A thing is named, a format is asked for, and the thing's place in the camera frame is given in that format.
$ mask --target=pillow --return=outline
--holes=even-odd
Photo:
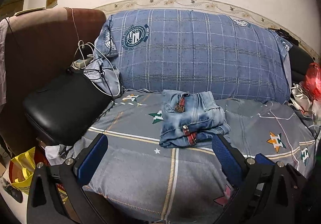
[[[273,31],[226,15],[119,12],[108,18],[95,46],[110,57],[127,89],[211,91],[214,99],[263,103],[290,97],[290,63],[284,61],[292,45]]]

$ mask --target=black cable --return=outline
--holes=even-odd
[[[3,138],[2,138],[1,135],[0,135],[0,146],[3,148],[4,152],[7,153],[7,155],[10,156],[10,158],[13,158],[13,157],[11,156],[11,153],[10,153],[10,151],[8,150],[8,147],[7,147],[7,145],[5,144],[5,141],[3,140]]]
[[[108,83],[107,83],[107,81],[106,81],[106,79],[105,79],[105,72],[103,71],[101,65],[99,65],[99,68],[100,68],[100,70],[101,70],[101,76],[102,76],[102,78],[104,79],[104,81],[105,81],[105,83],[106,83],[106,85],[107,85],[107,87],[108,87],[108,90],[109,90],[109,92],[110,92],[110,94],[111,94],[110,96],[111,96],[111,99],[112,99],[113,104],[111,105],[111,107],[110,107],[109,109],[107,109],[104,113],[102,113],[102,114],[97,118],[97,120],[95,120],[95,122],[99,121],[101,117],[105,116],[105,114],[106,114],[107,112],[109,112],[109,111],[111,110],[111,108],[113,108],[113,106],[114,106],[114,104],[115,104],[115,99],[114,99],[114,97],[113,97],[113,93],[111,92],[111,89],[110,89],[110,87],[109,87],[109,85],[108,85]]]
[[[100,74],[99,78],[96,79],[91,79],[89,77],[87,77],[90,81],[97,81],[100,80],[101,78],[103,78],[105,76],[105,72],[101,70],[97,70],[97,69],[87,69],[87,68],[78,68],[79,70],[83,70],[83,73],[87,74],[89,72],[98,72]]]
[[[20,48],[20,50],[22,51],[22,47],[18,44],[18,41],[17,41],[16,37],[14,36],[14,33],[13,33],[12,29],[11,29],[11,26],[10,26],[9,21],[7,20],[7,18],[5,18],[5,20],[6,20],[6,21],[7,21],[7,23],[8,23],[9,29],[10,29],[10,31],[11,31],[11,33],[12,33],[12,36],[13,36],[13,38],[14,38],[14,40],[15,40],[16,44],[18,45],[18,47],[19,47],[19,48]]]
[[[4,157],[3,155],[4,155],[5,153],[6,153],[5,151],[2,153],[2,155],[1,155],[1,156],[2,156],[2,158],[7,158],[7,157],[9,156],[9,154],[7,154],[7,153],[6,153],[6,154],[7,154],[7,156],[6,156],[6,157]]]
[[[73,65],[74,65],[74,67],[75,68],[77,68],[77,70],[83,70],[83,72],[86,72],[86,73],[88,73],[88,72],[93,72],[93,71],[95,71],[95,72],[99,72],[100,73],[100,70],[98,70],[98,69],[88,69],[87,67],[91,64],[91,63],[93,63],[94,61],[96,61],[96,60],[99,60],[99,59],[101,59],[101,57],[99,57],[99,58],[96,58],[96,59],[93,59],[88,65],[86,65],[86,67],[84,67],[84,68],[78,68],[77,66],[75,66],[75,61],[73,61]],[[100,77],[100,78],[98,78],[98,79],[90,79],[90,78],[88,78],[89,80],[91,80],[91,81],[95,81],[95,80],[99,80],[99,79],[101,79],[102,77]]]
[[[62,150],[62,153],[59,154],[59,156],[63,159],[65,159],[68,155],[68,152],[73,148],[73,146],[71,146],[68,150],[67,150],[67,146],[65,146]]]

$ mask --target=gray bed sheet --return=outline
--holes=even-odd
[[[229,138],[245,157],[263,153],[290,163],[304,176],[314,164],[316,140],[287,105],[253,100],[216,100],[231,127]],[[85,189],[102,194],[131,217],[174,223],[213,223],[232,187],[210,148],[159,146],[161,94],[125,92],[72,148],[75,158],[98,133],[109,147]],[[63,146],[46,147],[52,165]]]

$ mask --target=chair cushion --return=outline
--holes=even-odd
[[[23,102],[27,119],[47,145],[73,145],[111,101],[82,73],[72,71],[29,94]]]
[[[292,80],[294,82],[300,82],[304,80],[304,76],[307,73],[309,64],[314,62],[314,60],[305,50],[297,45],[293,45],[288,54],[290,57],[291,71],[294,75]]]

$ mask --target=brown sofa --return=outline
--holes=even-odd
[[[103,12],[73,9],[78,35],[94,42],[106,21]],[[15,155],[37,145],[37,132],[26,120],[22,101],[57,77],[73,61],[77,33],[71,8],[53,8],[13,16],[5,39],[6,99],[0,135]]]

